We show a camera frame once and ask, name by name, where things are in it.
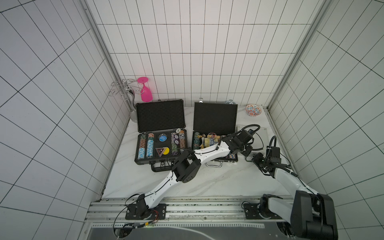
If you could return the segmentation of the black middle poker case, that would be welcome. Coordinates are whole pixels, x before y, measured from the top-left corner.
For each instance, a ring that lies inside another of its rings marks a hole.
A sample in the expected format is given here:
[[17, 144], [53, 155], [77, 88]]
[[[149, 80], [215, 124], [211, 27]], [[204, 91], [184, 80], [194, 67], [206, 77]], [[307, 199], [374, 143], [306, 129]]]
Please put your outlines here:
[[237, 131], [238, 105], [196, 102], [194, 106], [194, 151], [203, 150], [219, 142], [221, 137]]

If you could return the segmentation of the pink plastic goblet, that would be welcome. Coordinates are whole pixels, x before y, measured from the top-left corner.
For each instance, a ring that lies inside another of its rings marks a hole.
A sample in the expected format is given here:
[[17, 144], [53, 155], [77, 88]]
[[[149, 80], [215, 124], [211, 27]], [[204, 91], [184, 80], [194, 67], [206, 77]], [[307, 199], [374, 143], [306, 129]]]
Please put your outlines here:
[[148, 83], [149, 79], [147, 77], [140, 77], [137, 79], [137, 82], [139, 85], [141, 85], [141, 92], [140, 96], [142, 98], [142, 101], [145, 103], [153, 101], [153, 95], [149, 87], [146, 86]]

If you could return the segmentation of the triangle dealer plaque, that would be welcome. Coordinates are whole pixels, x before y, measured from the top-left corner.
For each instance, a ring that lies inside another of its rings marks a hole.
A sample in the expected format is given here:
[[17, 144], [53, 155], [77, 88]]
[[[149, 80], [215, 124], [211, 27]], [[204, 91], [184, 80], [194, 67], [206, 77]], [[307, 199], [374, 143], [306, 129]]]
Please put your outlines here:
[[158, 157], [162, 157], [163, 156], [164, 148], [166, 148], [166, 147], [156, 148], [156, 153], [158, 154]]

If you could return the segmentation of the yellow round disc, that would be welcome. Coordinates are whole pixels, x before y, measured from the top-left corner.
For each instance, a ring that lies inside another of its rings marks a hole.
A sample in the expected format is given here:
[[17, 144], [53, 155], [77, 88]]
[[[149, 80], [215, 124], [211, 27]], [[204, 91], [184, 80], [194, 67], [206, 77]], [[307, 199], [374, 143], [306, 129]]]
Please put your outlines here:
[[170, 149], [168, 147], [164, 148], [163, 155], [168, 155], [170, 153]]

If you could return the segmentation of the blue round chip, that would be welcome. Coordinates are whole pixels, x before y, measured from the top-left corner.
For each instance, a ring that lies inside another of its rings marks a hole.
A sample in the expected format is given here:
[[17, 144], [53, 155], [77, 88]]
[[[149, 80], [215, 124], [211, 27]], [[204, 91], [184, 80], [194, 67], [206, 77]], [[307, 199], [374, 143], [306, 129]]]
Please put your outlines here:
[[158, 136], [158, 139], [159, 139], [160, 142], [165, 142], [168, 139], [168, 137], [167, 137], [166, 134], [160, 134]]

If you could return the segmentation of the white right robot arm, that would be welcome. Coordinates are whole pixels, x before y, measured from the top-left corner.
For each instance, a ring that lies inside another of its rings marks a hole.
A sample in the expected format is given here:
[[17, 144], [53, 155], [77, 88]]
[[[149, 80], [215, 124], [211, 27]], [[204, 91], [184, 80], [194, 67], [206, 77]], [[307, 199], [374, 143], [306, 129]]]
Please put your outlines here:
[[294, 202], [289, 204], [279, 196], [264, 194], [258, 204], [259, 215], [264, 219], [274, 215], [281, 217], [299, 238], [337, 240], [333, 199], [309, 187], [290, 165], [283, 164], [278, 147], [268, 147], [267, 152], [265, 157], [261, 153], [255, 154], [252, 162], [263, 174], [280, 182]]

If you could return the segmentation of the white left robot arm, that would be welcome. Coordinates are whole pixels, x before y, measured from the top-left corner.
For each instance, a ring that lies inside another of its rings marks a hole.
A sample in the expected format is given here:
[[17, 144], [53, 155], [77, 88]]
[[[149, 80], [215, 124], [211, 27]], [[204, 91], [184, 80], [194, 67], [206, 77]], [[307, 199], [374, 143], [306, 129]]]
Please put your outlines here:
[[223, 158], [229, 154], [242, 154], [248, 156], [253, 150], [253, 135], [260, 129], [240, 131], [230, 134], [217, 144], [202, 150], [184, 149], [183, 153], [171, 165], [171, 171], [166, 178], [152, 191], [141, 194], [131, 204], [127, 205], [126, 220], [149, 219], [156, 210], [166, 193], [181, 183], [190, 182], [198, 173], [200, 167], [210, 161]]

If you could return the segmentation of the black left poker case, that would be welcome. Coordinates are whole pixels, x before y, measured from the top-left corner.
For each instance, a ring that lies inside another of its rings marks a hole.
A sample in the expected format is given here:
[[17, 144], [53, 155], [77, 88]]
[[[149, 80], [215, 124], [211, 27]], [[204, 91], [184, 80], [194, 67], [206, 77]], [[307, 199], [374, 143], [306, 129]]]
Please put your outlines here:
[[[150, 165], [155, 173], [169, 171], [187, 144], [184, 101], [139, 103], [136, 110], [139, 135], [135, 163]], [[178, 128], [181, 129], [179, 134], [176, 133]], [[168, 139], [160, 142], [160, 134], [166, 134]], [[158, 157], [156, 148], [162, 147], [168, 147], [170, 153]]]

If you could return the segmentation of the silver aluminium poker case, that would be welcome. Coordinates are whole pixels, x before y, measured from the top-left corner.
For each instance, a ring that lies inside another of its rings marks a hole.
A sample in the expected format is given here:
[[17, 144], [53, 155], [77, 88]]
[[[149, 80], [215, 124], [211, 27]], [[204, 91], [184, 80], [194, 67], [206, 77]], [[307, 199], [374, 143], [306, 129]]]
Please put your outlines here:
[[238, 154], [238, 162], [239, 163], [251, 161], [252, 158], [254, 157], [254, 155], [256, 155], [258, 153], [261, 153], [263, 155], [263, 157], [266, 156], [267, 146], [270, 142], [270, 140], [268, 138], [267, 129], [261, 127], [253, 135], [253, 138], [254, 138], [254, 140], [253, 141], [251, 140], [250, 143], [252, 143], [251, 144], [252, 149], [255, 149], [255, 150], [252, 150], [251, 153], [247, 157], [245, 157], [242, 154]]

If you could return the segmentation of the black poker case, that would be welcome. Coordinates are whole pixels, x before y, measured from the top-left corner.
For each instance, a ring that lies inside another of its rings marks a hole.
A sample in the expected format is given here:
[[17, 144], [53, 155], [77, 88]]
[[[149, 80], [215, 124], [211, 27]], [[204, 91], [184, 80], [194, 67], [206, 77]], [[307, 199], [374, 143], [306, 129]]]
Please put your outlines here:
[[221, 137], [237, 131], [238, 105], [196, 102], [194, 106], [194, 151], [203, 150], [219, 142]]
[[[139, 135], [135, 163], [150, 165], [155, 173], [169, 171], [187, 144], [184, 101], [139, 103], [136, 110]], [[178, 128], [181, 129], [179, 134], [176, 133]], [[168, 139], [160, 142], [160, 134], [166, 134]], [[158, 157], [156, 148], [162, 147], [168, 147], [170, 153]]]

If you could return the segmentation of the patterned small bowl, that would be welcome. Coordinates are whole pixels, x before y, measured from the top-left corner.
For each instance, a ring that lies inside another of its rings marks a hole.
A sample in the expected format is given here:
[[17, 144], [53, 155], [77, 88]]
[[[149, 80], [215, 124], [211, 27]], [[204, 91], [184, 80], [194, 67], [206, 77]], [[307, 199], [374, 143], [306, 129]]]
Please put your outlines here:
[[247, 115], [250, 117], [259, 116], [262, 113], [262, 108], [260, 108], [257, 105], [254, 105], [254, 104], [246, 105], [245, 110], [246, 110]]

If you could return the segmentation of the aluminium mounting rail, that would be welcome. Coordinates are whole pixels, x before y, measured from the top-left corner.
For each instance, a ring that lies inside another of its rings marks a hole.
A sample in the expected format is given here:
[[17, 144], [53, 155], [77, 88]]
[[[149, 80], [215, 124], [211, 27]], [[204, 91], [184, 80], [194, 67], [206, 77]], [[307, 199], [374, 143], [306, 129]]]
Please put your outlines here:
[[263, 217], [258, 211], [259, 196], [165, 198], [143, 219], [132, 201], [109, 199], [91, 203], [86, 222], [93, 227], [121, 229], [128, 224], [149, 223], [151, 227], [252, 227], [282, 222], [276, 214]]

